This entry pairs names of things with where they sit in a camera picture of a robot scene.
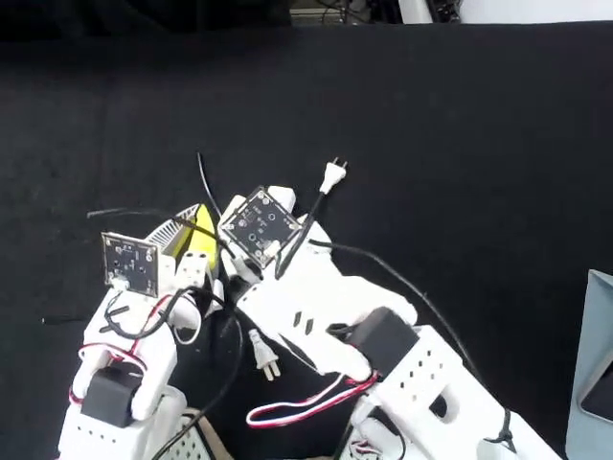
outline white connector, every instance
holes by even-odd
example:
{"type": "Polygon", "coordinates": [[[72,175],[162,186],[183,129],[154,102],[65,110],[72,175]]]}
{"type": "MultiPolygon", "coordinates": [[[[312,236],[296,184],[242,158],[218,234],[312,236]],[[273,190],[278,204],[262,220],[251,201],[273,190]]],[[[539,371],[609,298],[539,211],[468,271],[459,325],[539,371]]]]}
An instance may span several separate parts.
{"type": "Polygon", "coordinates": [[[253,351],[256,355],[256,366],[258,369],[263,369],[268,381],[272,381],[275,377],[280,376],[281,371],[277,364],[277,359],[279,359],[279,357],[275,355],[275,352],[273,352],[261,339],[258,330],[252,329],[249,331],[249,338],[253,344],[253,351]]]}
{"type": "Polygon", "coordinates": [[[334,161],[326,165],[326,171],[324,172],[324,181],[322,182],[319,191],[322,194],[328,194],[332,187],[338,184],[347,175],[347,162],[339,165],[338,158],[334,158],[334,161]]]}

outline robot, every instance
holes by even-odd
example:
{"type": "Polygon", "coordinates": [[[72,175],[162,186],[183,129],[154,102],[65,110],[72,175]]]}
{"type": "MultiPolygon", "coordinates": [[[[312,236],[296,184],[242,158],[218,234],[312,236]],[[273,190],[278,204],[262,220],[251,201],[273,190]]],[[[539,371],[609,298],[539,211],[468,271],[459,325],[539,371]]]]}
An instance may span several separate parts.
{"type": "Polygon", "coordinates": [[[346,165],[328,163],[318,201],[301,218],[292,216],[293,190],[271,186],[236,195],[216,226],[196,204],[142,240],[102,234],[109,291],[84,331],[59,458],[212,458],[196,431],[204,410],[187,414],[168,381],[177,343],[189,344],[203,320],[229,308],[223,268],[241,286],[235,308],[258,327],[249,338],[269,380],[280,369],[265,340],[338,376],[302,402],[254,408],[245,417],[251,427],[299,423],[357,398],[338,458],[559,459],[434,328],[417,325],[402,295],[338,270],[333,250],[361,250],[332,242],[315,212],[345,174],[346,165]],[[294,413],[275,418],[279,408],[294,413]]]}

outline black table surface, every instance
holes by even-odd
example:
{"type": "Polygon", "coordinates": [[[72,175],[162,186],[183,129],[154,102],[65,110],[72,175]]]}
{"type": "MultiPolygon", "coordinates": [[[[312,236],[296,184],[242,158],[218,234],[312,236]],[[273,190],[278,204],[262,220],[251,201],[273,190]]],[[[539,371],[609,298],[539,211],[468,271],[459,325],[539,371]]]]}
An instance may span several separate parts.
{"type": "MultiPolygon", "coordinates": [[[[586,274],[613,271],[613,24],[281,29],[0,45],[0,457],[54,458],[83,324],[104,292],[100,235],[202,199],[294,187],[302,209],[327,160],[350,162],[320,220],[438,304],[499,401],[563,451],[586,274]]],[[[365,261],[346,273],[405,292],[365,261]]],[[[408,293],[421,322],[439,325],[408,293]]],[[[182,350],[192,405],[236,355],[182,350]]],[[[264,381],[245,349],[211,419],[238,458],[330,453],[350,407],[250,431],[255,404],[326,380],[282,355],[264,381]]]]}

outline yellow object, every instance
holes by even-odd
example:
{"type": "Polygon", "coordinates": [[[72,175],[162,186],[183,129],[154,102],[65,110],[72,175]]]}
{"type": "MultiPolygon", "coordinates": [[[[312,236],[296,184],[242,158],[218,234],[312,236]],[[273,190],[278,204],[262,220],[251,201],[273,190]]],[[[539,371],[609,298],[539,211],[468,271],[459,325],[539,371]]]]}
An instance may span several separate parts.
{"type": "MultiPolygon", "coordinates": [[[[201,204],[195,212],[195,224],[211,233],[215,233],[216,229],[213,225],[213,220],[209,214],[209,210],[204,204],[201,204]]],[[[209,268],[213,270],[217,264],[217,241],[205,235],[202,232],[192,231],[192,240],[188,251],[204,252],[209,258],[209,268]]]]}

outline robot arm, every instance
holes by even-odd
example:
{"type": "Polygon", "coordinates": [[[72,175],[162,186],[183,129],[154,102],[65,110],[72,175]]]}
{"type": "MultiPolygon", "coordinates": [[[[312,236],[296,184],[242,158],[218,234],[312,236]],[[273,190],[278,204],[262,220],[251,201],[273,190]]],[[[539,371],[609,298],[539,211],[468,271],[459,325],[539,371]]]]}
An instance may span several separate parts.
{"type": "MultiPolygon", "coordinates": [[[[319,374],[339,373],[356,381],[368,379],[377,369],[359,350],[330,335],[331,325],[354,326],[385,307],[415,332],[419,340],[385,379],[368,390],[353,412],[352,425],[362,441],[377,444],[364,436],[368,431],[364,427],[379,407],[405,438],[405,459],[559,459],[523,419],[491,396],[433,328],[415,326],[417,313],[404,297],[363,278],[342,275],[330,250],[309,240],[329,242],[329,237],[315,222],[285,275],[276,279],[270,265],[237,305],[265,335],[319,374]],[[443,417],[429,409],[437,398],[446,404],[443,417]],[[511,439],[490,442],[500,437],[503,428],[511,439]]],[[[396,459],[400,453],[397,445],[386,450],[383,458],[396,459]]]]}
{"type": "MultiPolygon", "coordinates": [[[[291,190],[277,187],[269,189],[268,193],[285,207],[285,216],[291,213],[295,202],[291,190]]],[[[262,191],[257,192],[257,198],[261,200],[259,205],[270,205],[270,199],[262,191]]],[[[366,382],[355,387],[364,396],[352,414],[354,431],[350,437],[350,450],[353,449],[355,454],[377,453],[386,460],[400,457],[410,460],[559,458],[520,417],[506,411],[491,396],[434,329],[416,326],[417,313],[403,296],[364,278],[344,276],[332,262],[329,248],[309,243],[310,240],[329,242],[328,235],[317,222],[309,228],[282,277],[276,276],[274,263],[263,264],[261,273],[254,272],[248,264],[250,260],[255,258],[261,261],[271,256],[282,258],[292,248],[291,236],[286,241],[290,244],[286,245],[275,238],[269,239],[266,247],[257,246],[260,249],[252,244],[253,254],[249,254],[245,248],[249,242],[257,239],[255,233],[242,232],[247,239],[244,245],[231,241],[223,222],[227,221],[228,216],[235,217],[244,201],[245,198],[241,196],[233,199],[218,228],[218,234],[234,253],[221,251],[226,272],[241,277],[249,285],[239,297],[237,306],[263,334],[317,373],[338,373],[356,382],[366,382]],[[275,254],[269,253],[270,248],[276,247],[279,249],[275,254]],[[363,350],[354,344],[331,334],[330,327],[343,324],[357,328],[381,308],[396,318],[404,331],[412,334],[415,340],[405,348],[396,346],[393,351],[397,358],[393,365],[382,373],[382,379],[373,384],[378,371],[381,371],[378,362],[371,356],[367,358],[363,350]],[[430,410],[431,404],[439,398],[443,398],[446,404],[442,415],[430,410]],[[399,430],[400,439],[404,440],[401,443],[403,448],[396,442],[398,437],[382,428],[373,418],[376,407],[387,414],[399,430]],[[496,440],[501,432],[505,435],[512,433],[512,440],[503,436],[503,444],[486,441],[496,440]]],[[[272,228],[271,222],[275,221],[276,216],[284,218],[281,214],[268,214],[263,228],[266,225],[272,228]]],[[[238,227],[246,227],[247,220],[248,217],[245,217],[245,222],[239,220],[238,227]]],[[[296,220],[285,220],[289,222],[288,229],[293,231],[296,220]]],[[[170,244],[168,233],[156,231],[148,238],[163,247],[170,244]]],[[[189,286],[193,280],[189,273],[200,274],[198,267],[190,267],[184,272],[180,265],[175,273],[172,264],[164,265],[161,268],[160,293],[173,292],[177,287],[185,286],[185,283],[189,286]]],[[[171,325],[195,325],[191,317],[191,302],[188,299],[182,301],[174,315],[168,318],[169,324],[163,325],[157,332],[141,340],[138,347],[132,348],[132,340],[103,331],[107,324],[104,312],[113,295],[117,294],[111,289],[85,331],[83,362],[73,381],[71,404],[59,441],[62,460],[80,460],[84,457],[148,460],[172,436],[187,405],[183,394],[168,386],[168,378],[176,364],[176,345],[171,325]],[[143,374],[140,387],[125,409],[133,422],[126,426],[112,425],[83,413],[83,400],[91,392],[94,376],[107,367],[110,359],[118,357],[117,350],[128,349],[132,353],[124,357],[133,359],[143,374]]],[[[130,305],[129,311],[122,313],[122,328],[138,331],[148,322],[151,312],[155,310],[153,303],[159,302],[160,297],[151,298],[130,292],[121,295],[126,296],[125,300],[130,305]]],[[[377,344],[380,343],[384,350],[388,346],[388,338],[385,334],[377,338],[377,344]]]]}

